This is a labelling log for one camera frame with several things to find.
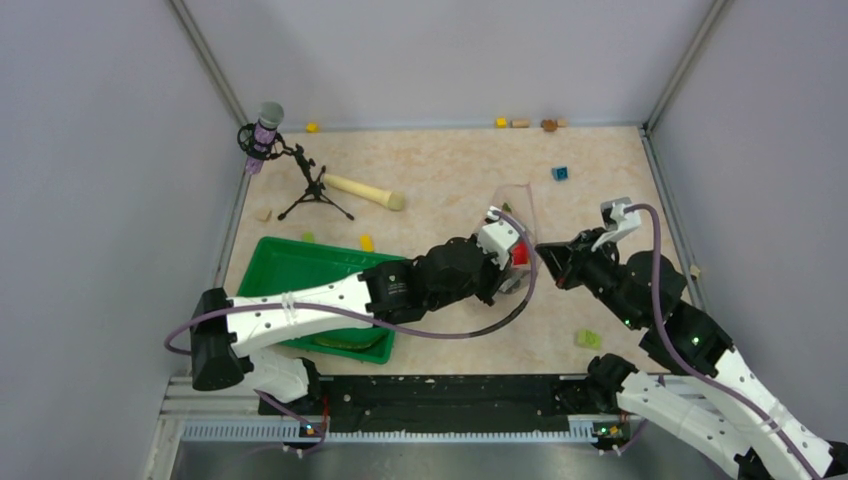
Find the blue cube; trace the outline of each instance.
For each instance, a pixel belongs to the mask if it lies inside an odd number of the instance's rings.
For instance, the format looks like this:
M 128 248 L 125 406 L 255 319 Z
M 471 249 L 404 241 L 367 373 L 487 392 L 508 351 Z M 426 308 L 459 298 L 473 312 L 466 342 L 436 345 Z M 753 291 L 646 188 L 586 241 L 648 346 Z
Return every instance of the blue cube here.
M 568 178 L 568 167 L 554 167 L 551 169 L 551 174 L 554 176 L 554 180 L 561 182 Z

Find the tripod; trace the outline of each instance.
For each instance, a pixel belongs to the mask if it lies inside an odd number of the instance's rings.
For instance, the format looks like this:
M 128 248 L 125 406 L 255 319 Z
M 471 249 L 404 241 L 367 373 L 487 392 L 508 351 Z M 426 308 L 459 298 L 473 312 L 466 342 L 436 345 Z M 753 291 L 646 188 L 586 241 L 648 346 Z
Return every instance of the tripod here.
M 294 147 L 294 149 L 291 149 L 290 147 L 286 146 L 285 143 L 283 143 L 283 154 L 294 157 L 295 161 L 297 162 L 297 166 L 300 167 L 301 173 L 303 173 L 303 176 L 306 177 L 306 182 L 308 183 L 308 185 L 306 187 L 306 190 L 303 192 L 303 195 L 300 196 L 300 198 L 295 200 L 294 203 L 285 212 L 277 215 L 277 220 L 283 220 L 284 218 L 286 218 L 286 215 L 288 215 L 289 212 L 294 210 L 294 207 L 300 205 L 301 203 L 309 202 L 326 203 L 332 205 L 338 208 L 340 212 L 344 213 L 348 219 L 353 220 L 353 215 L 346 212 L 342 207 L 336 205 L 334 201 L 327 198 L 327 196 L 323 193 L 323 191 L 326 190 L 327 187 L 324 186 L 324 182 L 322 182 L 321 179 L 324 177 L 324 173 L 327 171 L 327 167 L 321 166 L 321 173 L 318 174 L 318 178 L 316 180 L 313 180 L 312 172 L 310 171 L 310 169 L 315 166 L 315 160 L 311 158 L 307 160 L 306 156 L 303 155 L 303 147 L 301 147 L 300 145 L 295 144 Z

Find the green sponge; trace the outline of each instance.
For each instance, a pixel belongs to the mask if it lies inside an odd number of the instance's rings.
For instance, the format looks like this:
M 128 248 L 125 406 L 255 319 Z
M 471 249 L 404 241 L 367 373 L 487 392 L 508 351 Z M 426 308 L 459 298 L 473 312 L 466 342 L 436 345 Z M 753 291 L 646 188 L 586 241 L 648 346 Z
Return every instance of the green sponge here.
M 585 328 L 582 330 L 578 330 L 577 346 L 583 348 L 591 348 L 592 350 L 600 350 L 601 336 L 591 330 L 586 330 Z

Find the tabletop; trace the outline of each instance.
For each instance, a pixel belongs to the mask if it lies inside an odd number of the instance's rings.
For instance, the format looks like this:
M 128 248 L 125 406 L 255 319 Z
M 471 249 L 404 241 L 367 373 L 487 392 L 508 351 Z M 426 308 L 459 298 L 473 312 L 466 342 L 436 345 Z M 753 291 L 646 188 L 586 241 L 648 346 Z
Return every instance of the tabletop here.
M 660 211 L 659 196 L 636 127 L 564 128 L 546 133 L 529 129 L 359 131 L 287 134 L 307 157 L 328 173 L 376 187 L 401 191 L 406 208 L 392 212 L 360 197 L 328 187 L 326 194 L 350 211 L 299 205 L 283 221 L 277 214 L 297 199 L 306 180 L 290 157 L 267 162 L 250 182 L 239 222 L 225 288 L 234 295 L 257 242 L 265 236 L 299 240 L 313 232 L 316 243 L 360 248 L 368 234 L 377 252 L 414 258 L 451 237 L 467 237 L 481 221 L 495 190 L 529 184 L 540 241 L 565 241 L 581 230 L 602 226 L 599 206 L 624 196 Z M 555 181 L 553 167 L 566 166 L 568 179 Z M 267 221 L 257 212 L 272 210 Z M 663 253 L 679 269 L 662 219 Z M 651 248 L 650 219 L 619 243 L 622 258 Z M 509 312 L 518 298 L 493 307 L 466 299 L 421 322 L 406 326 L 433 332 L 467 332 Z M 580 329 L 601 336 L 601 350 L 575 344 Z M 541 266 L 530 305 L 509 326 L 468 340 L 430 340 L 398 334 L 385 365 L 275 346 L 313 360 L 322 374 L 522 374 L 585 373 L 589 361 L 616 353 L 638 368 L 663 369 L 638 346 L 642 334 L 625 328 L 586 289 L 556 289 Z

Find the tripod leg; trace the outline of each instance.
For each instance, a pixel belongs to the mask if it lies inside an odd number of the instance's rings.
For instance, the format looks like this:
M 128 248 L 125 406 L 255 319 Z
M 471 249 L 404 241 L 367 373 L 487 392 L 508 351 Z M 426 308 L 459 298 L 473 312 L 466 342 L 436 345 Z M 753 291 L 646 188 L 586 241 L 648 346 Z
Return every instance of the tripod leg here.
M 288 215 L 288 214 L 289 214 L 289 212 L 291 212 L 292 210 L 294 210 L 294 207 L 296 207 L 296 206 L 298 206 L 299 204 L 301 204 L 301 203 L 303 203 L 303 202 L 307 201 L 307 200 L 304 200 L 304 199 L 305 199 L 308 195 L 310 195 L 310 193 L 309 193 L 309 192 L 306 192 L 306 193 L 304 193 L 303 195 L 301 195 L 301 196 L 300 196 L 300 198 L 298 198 L 297 200 L 295 200 L 295 201 L 294 201 L 294 203 L 292 203 L 292 204 L 291 204 L 291 206 L 290 206 L 288 209 L 286 209 L 286 211 L 285 211 L 285 212 L 283 212 L 283 213 L 281 213 L 281 214 L 277 215 L 277 220 L 282 221 L 283 219 L 285 219 L 285 218 L 286 218 L 286 215 Z
M 348 220 L 353 220 L 353 215 L 351 215 L 350 213 L 346 212 L 346 211 L 345 211 L 345 209 L 343 209 L 342 207 L 340 207 L 340 206 L 336 205 L 336 202 L 334 202 L 334 201 L 330 200 L 330 199 L 329 199 L 329 198 L 327 198 L 324 194 L 321 194 L 321 197 L 320 197 L 320 200 L 319 200 L 319 201 L 321 201 L 321 202 L 325 202 L 325 203 L 329 203 L 330 205 L 332 205 L 332 206 L 334 206 L 334 207 L 338 208 L 340 212 L 342 212 L 342 213 L 344 213 L 344 214 L 345 214 L 345 217 L 347 217 L 347 218 L 348 218 Z

